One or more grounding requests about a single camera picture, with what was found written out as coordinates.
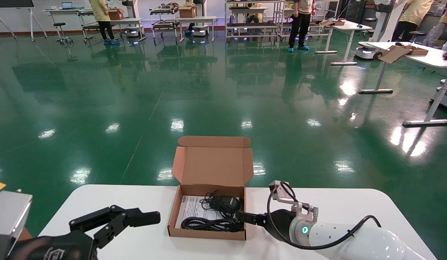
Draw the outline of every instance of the box flap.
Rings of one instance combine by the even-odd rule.
[[[379,59],[381,61],[387,62],[388,64],[393,64],[394,62],[398,61],[400,58],[405,56],[406,54],[410,53],[412,51],[411,47],[409,49],[402,48],[400,46],[390,46],[389,51],[384,52],[383,56]]]
[[[242,136],[182,136],[179,145],[185,147],[246,148],[251,144],[249,138]]]
[[[108,12],[121,12],[121,13],[124,13],[124,10],[122,10],[122,9],[108,9]]]

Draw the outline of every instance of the instruction manual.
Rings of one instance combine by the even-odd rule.
[[[176,229],[180,229],[184,219],[188,217],[202,217],[208,220],[222,219],[220,212],[208,208],[208,204],[201,204],[199,201],[204,199],[204,196],[183,196],[182,204],[180,205],[179,216],[177,217]]]

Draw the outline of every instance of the small black object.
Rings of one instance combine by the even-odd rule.
[[[442,54],[442,59],[443,59],[444,61],[447,61],[447,52],[445,52],[445,53]]]

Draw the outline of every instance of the tabletop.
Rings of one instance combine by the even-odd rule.
[[[194,20],[215,20],[215,19],[217,19],[217,17],[216,16],[196,16],[193,18],[177,17],[175,19],[178,21],[194,21]]]
[[[389,49],[390,46],[394,46],[395,43],[388,43],[388,42],[368,42],[369,45],[377,47],[379,49]],[[404,46],[409,45],[410,43],[402,43]],[[447,68],[447,61],[444,61],[442,59],[442,55],[443,53],[446,53],[446,51],[442,51],[441,49],[434,49],[434,48],[430,48],[427,46],[423,46],[423,45],[419,45],[416,43],[411,43],[412,46],[421,48],[421,49],[426,49],[429,52],[427,53],[426,56],[410,56],[410,55],[405,55],[405,58],[413,60],[413,61],[417,61],[419,63],[428,65],[428,66],[432,66],[434,68]]]
[[[362,25],[363,26],[362,28],[358,28],[357,25],[358,25],[357,23],[345,21],[344,25],[332,25],[331,27],[339,31],[357,31],[357,30],[363,31],[372,29],[371,27],[366,25]]]
[[[114,240],[98,250],[103,260],[195,259],[303,259],[325,260],[310,250],[299,250],[269,235],[263,227],[247,225],[247,240],[212,240],[169,237],[167,222],[177,187],[85,185],[76,189],[45,226],[40,235],[68,233],[68,222],[113,204],[124,209],[139,208],[142,212],[159,211],[161,222],[146,227],[128,227]],[[427,260],[436,260],[410,223],[392,200],[373,189],[301,189],[294,188],[301,202],[319,207],[318,220],[338,224],[356,224],[366,215],[374,215],[386,228],[398,235],[409,247]],[[265,213],[268,188],[246,188],[246,211]],[[289,205],[273,201],[272,211],[290,209]],[[87,232],[92,236],[98,229]]]

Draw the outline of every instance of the cardboard box on table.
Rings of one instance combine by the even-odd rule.
[[[109,19],[116,21],[124,19],[124,10],[122,9],[108,9]]]
[[[382,57],[379,59],[381,61],[387,62],[388,64],[393,64],[405,55],[411,56],[426,56],[429,51],[426,49],[421,49],[415,46],[390,46],[387,51],[382,52]]]
[[[251,141],[241,136],[183,136],[175,151],[172,175],[180,182],[167,225],[171,237],[246,240],[246,230],[218,232],[176,229],[184,195],[205,196],[218,190],[220,195],[244,198],[245,184],[253,177]]]
[[[181,6],[179,11],[181,18],[195,18],[197,16],[195,6]]]

